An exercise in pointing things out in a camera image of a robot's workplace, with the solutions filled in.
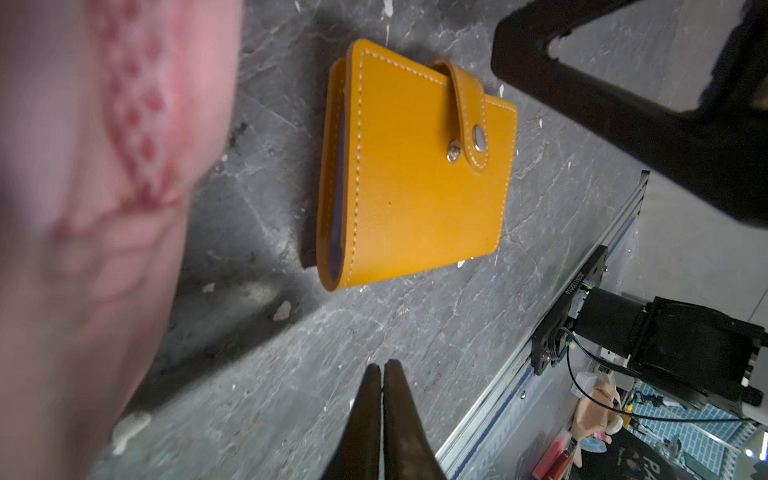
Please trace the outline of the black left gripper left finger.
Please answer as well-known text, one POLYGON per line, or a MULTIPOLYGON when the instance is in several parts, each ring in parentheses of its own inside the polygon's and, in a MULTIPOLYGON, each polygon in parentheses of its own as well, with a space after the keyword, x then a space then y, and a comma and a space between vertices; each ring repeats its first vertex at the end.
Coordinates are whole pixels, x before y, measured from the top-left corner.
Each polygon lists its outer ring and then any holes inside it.
POLYGON ((381 454, 381 369, 366 367, 341 440, 322 479, 378 479, 381 454))

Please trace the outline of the yellow leather wallet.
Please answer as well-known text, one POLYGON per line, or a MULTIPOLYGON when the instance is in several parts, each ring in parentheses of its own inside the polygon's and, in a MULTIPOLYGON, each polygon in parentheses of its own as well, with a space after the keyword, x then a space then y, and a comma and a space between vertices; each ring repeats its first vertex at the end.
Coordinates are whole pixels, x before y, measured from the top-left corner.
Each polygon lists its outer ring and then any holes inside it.
POLYGON ((329 72, 316 228, 337 291, 493 253, 518 110, 456 63, 425 66, 369 40, 329 72))

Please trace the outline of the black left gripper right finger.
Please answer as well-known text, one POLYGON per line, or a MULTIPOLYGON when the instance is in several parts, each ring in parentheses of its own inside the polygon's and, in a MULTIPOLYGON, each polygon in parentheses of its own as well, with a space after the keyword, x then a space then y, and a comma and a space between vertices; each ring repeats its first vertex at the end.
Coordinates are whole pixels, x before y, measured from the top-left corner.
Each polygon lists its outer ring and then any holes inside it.
POLYGON ((403 366, 385 365, 383 380, 383 452, 386 480, 447 477, 432 451, 403 366))

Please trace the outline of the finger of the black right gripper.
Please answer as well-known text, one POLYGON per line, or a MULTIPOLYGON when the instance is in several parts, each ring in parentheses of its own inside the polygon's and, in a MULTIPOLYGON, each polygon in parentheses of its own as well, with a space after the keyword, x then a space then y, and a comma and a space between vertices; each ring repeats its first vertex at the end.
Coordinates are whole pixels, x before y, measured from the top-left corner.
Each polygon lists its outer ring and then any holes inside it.
POLYGON ((767 225, 767 4, 747 3, 694 110, 677 112, 548 54, 623 1, 532 1, 497 24, 496 77, 748 225, 767 225))

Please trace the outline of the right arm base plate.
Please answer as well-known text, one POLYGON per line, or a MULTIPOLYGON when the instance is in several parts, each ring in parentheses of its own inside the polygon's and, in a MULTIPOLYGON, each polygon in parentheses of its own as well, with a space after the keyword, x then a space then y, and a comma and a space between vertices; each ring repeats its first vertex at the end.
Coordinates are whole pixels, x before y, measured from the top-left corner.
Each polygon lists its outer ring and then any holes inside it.
POLYGON ((608 247, 599 245, 581 265, 565 289, 547 310, 531 338, 530 363, 536 376, 556 365, 565 351, 566 335, 560 328, 573 329, 575 318, 587 293, 601 284, 608 247))

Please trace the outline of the pink student backpack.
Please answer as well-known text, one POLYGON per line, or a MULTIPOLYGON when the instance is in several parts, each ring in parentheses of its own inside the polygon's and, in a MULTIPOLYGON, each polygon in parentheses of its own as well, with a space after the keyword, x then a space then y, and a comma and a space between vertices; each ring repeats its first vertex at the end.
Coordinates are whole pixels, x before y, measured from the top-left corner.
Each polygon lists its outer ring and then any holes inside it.
POLYGON ((240 1, 1 5, 1 475, 81 479, 166 331, 240 1))

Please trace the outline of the aluminium mounting rail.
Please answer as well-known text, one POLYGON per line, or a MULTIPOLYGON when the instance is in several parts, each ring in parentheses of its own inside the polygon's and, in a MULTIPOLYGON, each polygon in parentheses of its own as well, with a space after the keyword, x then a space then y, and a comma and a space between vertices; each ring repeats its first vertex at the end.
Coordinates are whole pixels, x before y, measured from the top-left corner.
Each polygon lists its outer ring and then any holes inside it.
MULTIPOLYGON (((556 312, 560 298, 574 294, 581 283, 608 289, 622 282, 629 257, 627 241, 636 233, 650 172, 604 233, 582 257, 544 311, 556 312)), ((449 479, 528 479, 550 442, 565 426, 575 407, 567 372, 540 361, 536 348, 545 341, 534 336, 512 354, 449 435, 436 458, 449 479)))

